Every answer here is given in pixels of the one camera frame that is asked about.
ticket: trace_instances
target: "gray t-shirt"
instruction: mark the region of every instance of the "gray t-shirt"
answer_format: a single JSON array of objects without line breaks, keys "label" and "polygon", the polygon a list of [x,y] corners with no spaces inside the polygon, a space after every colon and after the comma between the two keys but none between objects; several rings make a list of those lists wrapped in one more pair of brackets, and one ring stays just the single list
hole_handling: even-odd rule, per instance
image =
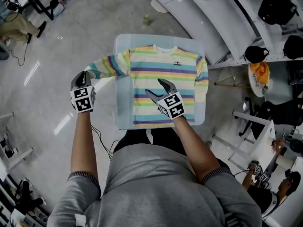
[{"label": "gray t-shirt", "polygon": [[114,154],[101,199],[90,179],[71,177],[48,226],[74,227],[75,214],[85,215],[89,227],[222,227],[227,214],[261,226],[260,208],[231,174],[201,185],[186,156],[147,144]]}]

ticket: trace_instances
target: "black bag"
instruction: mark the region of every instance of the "black bag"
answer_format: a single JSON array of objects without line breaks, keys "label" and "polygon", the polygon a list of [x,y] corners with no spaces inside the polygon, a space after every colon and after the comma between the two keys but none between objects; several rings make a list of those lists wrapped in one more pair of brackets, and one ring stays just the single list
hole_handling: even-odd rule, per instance
[{"label": "black bag", "polygon": [[245,51],[245,57],[251,63],[259,63],[264,61],[265,57],[269,54],[268,49],[258,46],[249,46]]},{"label": "black bag", "polygon": [[290,0],[263,0],[258,15],[270,25],[285,25],[296,13],[297,7]]},{"label": "black bag", "polygon": [[283,51],[292,60],[303,57],[303,39],[296,35],[290,35],[285,42]]}]

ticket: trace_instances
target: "shirt cuff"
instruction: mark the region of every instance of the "shirt cuff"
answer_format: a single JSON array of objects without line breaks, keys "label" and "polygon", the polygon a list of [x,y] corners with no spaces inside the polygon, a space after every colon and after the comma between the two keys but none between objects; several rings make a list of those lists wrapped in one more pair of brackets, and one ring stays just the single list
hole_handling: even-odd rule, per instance
[{"label": "shirt cuff", "polygon": [[67,181],[73,176],[82,176],[82,177],[90,179],[94,183],[94,185],[98,188],[99,196],[101,196],[101,188],[100,188],[99,182],[92,174],[89,174],[86,172],[72,172],[69,175],[69,177],[67,178]]},{"label": "shirt cuff", "polygon": [[228,173],[230,175],[232,175],[232,172],[230,171],[230,169],[226,168],[226,167],[220,167],[218,169],[215,169],[211,172],[209,172],[201,181],[201,184],[204,185],[209,179],[211,179],[212,177],[218,175],[219,173]]}]

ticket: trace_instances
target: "forearm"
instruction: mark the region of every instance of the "forearm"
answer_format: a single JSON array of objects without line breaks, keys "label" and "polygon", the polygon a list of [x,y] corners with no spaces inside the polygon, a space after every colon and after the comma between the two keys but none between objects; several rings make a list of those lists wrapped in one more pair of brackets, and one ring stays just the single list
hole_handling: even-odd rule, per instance
[{"label": "forearm", "polygon": [[253,175],[253,171],[250,170],[250,171],[246,174],[246,176],[245,176],[245,178],[244,178],[244,180],[243,180],[243,182],[242,182],[242,186],[243,186],[246,190],[248,190],[249,187],[251,186],[251,177],[252,177],[252,175]]},{"label": "forearm", "polygon": [[173,122],[189,162],[198,180],[202,181],[206,174],[220,167],[219,162],[185,118],[178,117]]},{"label": "forearm", "polygon": [[78,114],[71,153],[71,172],[86,172],[98,179],[90,113]]}]

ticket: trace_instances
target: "khaki pants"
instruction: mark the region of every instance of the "khaki pants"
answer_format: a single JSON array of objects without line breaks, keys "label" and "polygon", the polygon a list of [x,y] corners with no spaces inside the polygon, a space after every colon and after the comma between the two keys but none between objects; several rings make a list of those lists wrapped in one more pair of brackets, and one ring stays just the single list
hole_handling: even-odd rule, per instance
[{"label": "khaki pants", "polygon": [[5,20],[8,22],[0,23],[0,36],[6,36],[18,41],[27,42],[28,35],[21,31],[30,33],[36,37],[39,33],[39,29],[33,26],[32,23],[29,22],[22,14],[11,12]]}]

